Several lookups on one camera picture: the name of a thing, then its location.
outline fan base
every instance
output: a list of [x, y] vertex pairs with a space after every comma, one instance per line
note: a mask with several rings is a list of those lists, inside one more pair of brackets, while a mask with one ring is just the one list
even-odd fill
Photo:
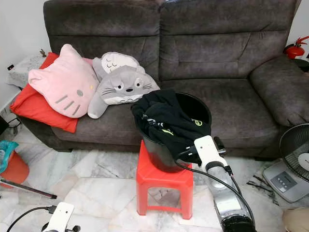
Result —
[[265, 169], [263, 176], [287, 202], [296, 202], [309, 194], [309, 182], [295, 175], [282, 160]]

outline white tile floor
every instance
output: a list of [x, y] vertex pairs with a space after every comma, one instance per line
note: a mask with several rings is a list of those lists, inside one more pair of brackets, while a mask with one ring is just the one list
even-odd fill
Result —
[[[6, 131], [0, 140], [11, 137]], [[36, 206], [65, 201], [75, 205], [68, 228], [80, 225], [82, 232], [220, 232], [220, 224], [205, 179], [195, 176], [193, 217], [183, 220], [180, 214], [149, 211], [136, 212], [135, 173], [138, 154], [74, 150], [56, 152], [45, 146], [27, 128], [14, 137], [20, 145], [16, 151], [29, 165], [24, 184], [58, 195], [50, 200], [18, 189], [0, 187], [0, 232], [22, 213]], [[255, 215], [259, 232], [284, 232], [282, 210], [269, 198], [245, 183], [259, 170], [262, 162], [250, 158], [228, 157], [237, 182]], [[151, 189], [151, 204], [176, 206], [179, 194], [169, 189]], [[12, 232], [39, 232], [48, 222], [47, 212], [33, 212], [20, 220]]]

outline stool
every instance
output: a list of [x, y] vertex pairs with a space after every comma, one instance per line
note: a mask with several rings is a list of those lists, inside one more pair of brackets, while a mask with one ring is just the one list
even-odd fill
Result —
[[[178, 189], [181, 208], [148, 205], [148, 189], [152, 187]], [[190, 219], [192, 217], [193, 173], [189, 170], [166, 173], [157, 169], [150, 161], [143, 140], [140, 145], [136, 189], [137, 212], [139, 215], [146, 215], [147, 210], [163, 210], [181, 213], [183, 219]]]

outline red fire extinguisher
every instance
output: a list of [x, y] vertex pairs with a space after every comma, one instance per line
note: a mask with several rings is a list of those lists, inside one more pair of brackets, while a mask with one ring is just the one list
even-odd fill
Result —
[[301, 45], [307, 44], [302, 41], [308, 38], [309, 36], [306, 36], [304, 38], [298, 38], [295, 44], [290, 44], [286, 46], [283, 50], [283, 53], [287, 54], [290, 59], [295, 59], [295, 57], [302, 56], [305, 53], [305, 50], [301, 47]]

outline fan grille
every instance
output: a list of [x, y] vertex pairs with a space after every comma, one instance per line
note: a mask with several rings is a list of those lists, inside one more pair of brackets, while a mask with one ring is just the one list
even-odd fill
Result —
[[289, 129], [280, 140], [280, 152], [286, 165], [309, 182], [309, 172], [299, 165], [298, 157], [309, 152], [309, 124]]

